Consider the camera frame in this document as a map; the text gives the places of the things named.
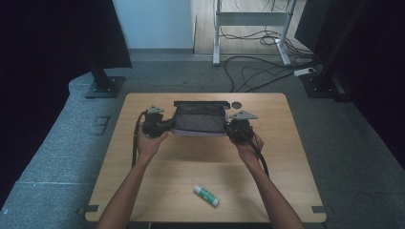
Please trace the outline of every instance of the white glue stick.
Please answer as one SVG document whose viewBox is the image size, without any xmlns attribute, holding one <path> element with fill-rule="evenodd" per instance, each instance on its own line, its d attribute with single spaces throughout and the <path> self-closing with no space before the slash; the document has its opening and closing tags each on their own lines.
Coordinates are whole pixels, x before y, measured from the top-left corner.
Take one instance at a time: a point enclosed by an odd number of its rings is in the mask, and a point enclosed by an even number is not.
<svg viewBox="0 0 405 229">
<path fill-rule="evenodd" d="M 194 193 L 199 195 L 201 198 L 205 199 L 206 202 L 208 202 L 214 207 L 217 207 L 218 204 L 220 203 L 220 200 L 218 198 L 214 197 L 214 195 L 210 194 L 208 191 L 203 189 L 203 187 L 198 184 L 194 186 Z"/>
</svg>

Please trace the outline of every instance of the gray carpet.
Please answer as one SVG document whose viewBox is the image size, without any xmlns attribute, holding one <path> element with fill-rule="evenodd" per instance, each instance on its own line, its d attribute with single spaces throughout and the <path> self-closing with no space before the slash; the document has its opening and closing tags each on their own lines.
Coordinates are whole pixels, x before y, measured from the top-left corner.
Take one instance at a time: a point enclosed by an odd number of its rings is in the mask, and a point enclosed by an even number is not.
<svg viewBox="0 0 405 229">
<path fill-rule="evenodd" d="M 269 67 L 250 61 L 231 63 L 235 89 L 243 85 L 241 70 L 247 65 Z M 93 82 L 90 74 L 70 83 L 64 110 L 1 210 L 0 228 L 95 227 L 82 211 L 128 93 L 227 93 L 231 89 L 224 63 L 214 67 L 210 61 L 138 61 L 133 67 L 106 71 L 126 77 L 115 99 L 86 99 L 84 94 Z M 254 72 L 244 70 L 245 75 Z M 249 85 L 255 87 L 272 78 L 260 74 Z M 294 76 L 255 92 L 287 96 L 328 211 L 324 224 L 308 223 L 308 228 L 405 228 L 404 170 L 353 104 L 309 99 Z M 147 223 L 131 225 L 147 227 Z"/>
</svg>

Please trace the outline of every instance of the black pouch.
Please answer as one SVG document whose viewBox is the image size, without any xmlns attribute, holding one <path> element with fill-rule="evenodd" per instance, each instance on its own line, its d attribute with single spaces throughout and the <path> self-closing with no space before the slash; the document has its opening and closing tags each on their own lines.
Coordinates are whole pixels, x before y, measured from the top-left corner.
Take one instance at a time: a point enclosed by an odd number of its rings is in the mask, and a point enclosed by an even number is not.
<svg viewBox="0 0 405 229">
<path fill-rule="evenodd" d="M 227 101 L 175 101 L 175 135 L 225 135 Z"/>
</svg>

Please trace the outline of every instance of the human arm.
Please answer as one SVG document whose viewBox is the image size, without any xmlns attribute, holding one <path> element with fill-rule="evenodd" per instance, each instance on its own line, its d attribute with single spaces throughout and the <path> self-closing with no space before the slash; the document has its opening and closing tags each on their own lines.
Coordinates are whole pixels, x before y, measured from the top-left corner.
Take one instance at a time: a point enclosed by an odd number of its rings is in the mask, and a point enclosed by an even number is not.
<svg viewBox="0 0 405 229">
<path fill-rule="evenodd" d="M 97 229 L 116 229 L 128 226 L 146 168 L 167 136 L 166 132 L 158 138 L 149 138 L 142 132 L 142 128 L 139 128 L 137 162 L 102 213 Z"/>
<path fill-rule="evenodd" d="M 252 141 L 257 143 L 260 150 L 263 149 L 265 143 L 258 135 L 255 135 Z M 272 226 L 275 229 L 304 228 L 302 221 L 294 209 L 263 171 L 253 148 L 248 144 L 235 144 L 235 146 L 241 160 L 256 182 Z"/>
</svg>

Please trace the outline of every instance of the human hand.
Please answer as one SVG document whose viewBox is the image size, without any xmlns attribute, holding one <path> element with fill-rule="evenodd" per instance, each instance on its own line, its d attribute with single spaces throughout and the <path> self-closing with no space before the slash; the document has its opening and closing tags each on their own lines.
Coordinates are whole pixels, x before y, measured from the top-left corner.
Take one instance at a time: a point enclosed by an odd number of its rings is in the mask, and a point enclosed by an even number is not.
<svg viewBox="0 0 405 229">
<path fill-rule="evenodd" d="M 138 160 L 146 159 L 150 162 L 153 156 L 158 152 L 160 144 L 169 136 L 168 132 L 164 132 L 160 137 L 152 138 L 145 135 L 142 127 L 138 131 Z"/>
<path fill-rule="evenodd" d="M 259 135 L 255 134 L 255 136 L 251 140 L 256 145 L 256 147 L 260 151 L 262 151 L 265 143 L 262 141 Z M 239 157 L 248 168 L 251 168 L 252 166 L 260 167 L 259 158 L 257 157 L 257 154 L 254 151 L 254 149 L 248 143 L 240 144 L 235 143 L 232 140 L 230 141 L 236 146 L 236 149 L 238 150 L 239 153 Z"/>
</svg>

